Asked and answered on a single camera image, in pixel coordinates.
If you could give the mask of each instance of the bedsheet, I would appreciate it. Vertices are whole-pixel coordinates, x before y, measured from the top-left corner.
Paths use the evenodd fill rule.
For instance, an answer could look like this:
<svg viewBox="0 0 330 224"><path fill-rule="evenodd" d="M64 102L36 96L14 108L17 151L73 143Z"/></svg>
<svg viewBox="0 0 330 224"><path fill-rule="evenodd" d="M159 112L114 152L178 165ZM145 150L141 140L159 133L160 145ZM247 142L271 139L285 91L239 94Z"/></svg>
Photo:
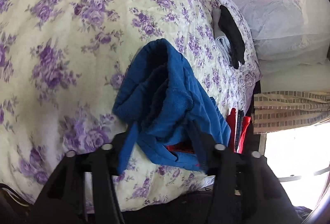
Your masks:
<svg viewBox="0 0 330 224"><path fill-rule="evenodd" d="M245 42L238 70L214 42L211 12L220 4ZM250 30L230 0L0 0L0 31L0 182L31 203L66 151L94 151L126 130L111 108L131 60L149 41L170 41L224 116L247 108L260 78ZM155 165L134 146L113 181L120 208L137 210L212 177ZM86 202L92 210L90 174Z"/></svg>

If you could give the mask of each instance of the metal pin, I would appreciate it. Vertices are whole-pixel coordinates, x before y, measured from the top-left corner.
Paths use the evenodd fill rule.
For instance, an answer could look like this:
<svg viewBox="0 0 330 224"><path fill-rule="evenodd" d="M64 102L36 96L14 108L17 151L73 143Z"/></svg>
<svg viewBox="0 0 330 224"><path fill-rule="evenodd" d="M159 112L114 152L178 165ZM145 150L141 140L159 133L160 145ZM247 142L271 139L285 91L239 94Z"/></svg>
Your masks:
<svg viewBox="0 0 330 224"><path fill-rule="evenodd" d="M253 151L251 154L254 158L260 158L261 157L261 154L258 151Z"/></svg>
<svg viewBox="0 0 330 224"><path fill-rule="evenodd" d="M70 150L65 154L66 157L72 158L73 156L75 156L75 151L74 150Z"/></svg>
<svg viewBox="0 0 330 224"><path fill-rule="evenodd" d="M103 150L111 150L112 149L112 144L110 144L110 143L103 144L101 148Z"/></svg>
<svg viewBox="0 0 330 224"><path fill-rule="evenodd" d="M214 148L215 148L216 150L225 150L225 149L226 149L226 146L223 145L223 144L216 144L216 145L214 146Z"/></svg>

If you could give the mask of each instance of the red cloth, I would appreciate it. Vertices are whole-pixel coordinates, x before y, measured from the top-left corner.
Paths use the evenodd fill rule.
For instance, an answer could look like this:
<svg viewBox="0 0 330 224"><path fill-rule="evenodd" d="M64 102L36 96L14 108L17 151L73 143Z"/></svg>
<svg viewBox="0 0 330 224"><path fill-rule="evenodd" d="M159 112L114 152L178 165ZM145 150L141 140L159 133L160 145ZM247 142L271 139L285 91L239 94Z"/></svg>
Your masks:
<svg viewBox="0 0 330 224"><path fill-rule="evenodd" d="M195 154L190 140L183 141L175 145L165 146L165 148L167 148L168 151L177 151L177 152Z"/></svg>
<svg viewBox="0 0 330 224"><path fill-rule="evenodd" d="M232 108L230 114L227 116L226 122L230 127L230 139L228 148L235 152L235 135L236 135L236 109Z"/></svg>
<svg viewBox="0 0 330 224"><path fill-rule="evenodd" d="M240 135L240 142L238 144L237 153L242 153L243 152L245 134L246 134L246 130L247 130L249 124L250 124L250 121L251 121L250 116L244 116L243 123L242 123L242 133Z"/></svg>

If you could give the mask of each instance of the bright window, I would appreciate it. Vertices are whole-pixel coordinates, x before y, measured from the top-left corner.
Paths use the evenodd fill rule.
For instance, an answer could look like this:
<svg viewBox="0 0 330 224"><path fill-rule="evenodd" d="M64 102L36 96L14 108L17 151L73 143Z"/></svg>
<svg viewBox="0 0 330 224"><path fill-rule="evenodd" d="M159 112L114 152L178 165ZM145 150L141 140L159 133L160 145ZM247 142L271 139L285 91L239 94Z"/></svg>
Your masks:
<svg viewBox="0 0 330 224"><path fill-rule="evenodd" d="M303 176L283 182L294 206L314 209L329 172L312 176L330 163L330 123L267 134L265 156L277 177Z"/></svg>

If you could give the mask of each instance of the striped cloth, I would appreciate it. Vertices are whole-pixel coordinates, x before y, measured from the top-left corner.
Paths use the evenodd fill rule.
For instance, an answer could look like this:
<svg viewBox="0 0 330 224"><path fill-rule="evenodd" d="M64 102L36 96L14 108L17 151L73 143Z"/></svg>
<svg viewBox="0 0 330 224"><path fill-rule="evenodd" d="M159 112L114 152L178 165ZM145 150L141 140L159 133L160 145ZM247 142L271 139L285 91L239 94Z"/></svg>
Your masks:
<svg viewBox="0 0 330 224"><path fill-rule="evenodd" d="M330 91L255 94L254 134L330 121Z"/></svg>

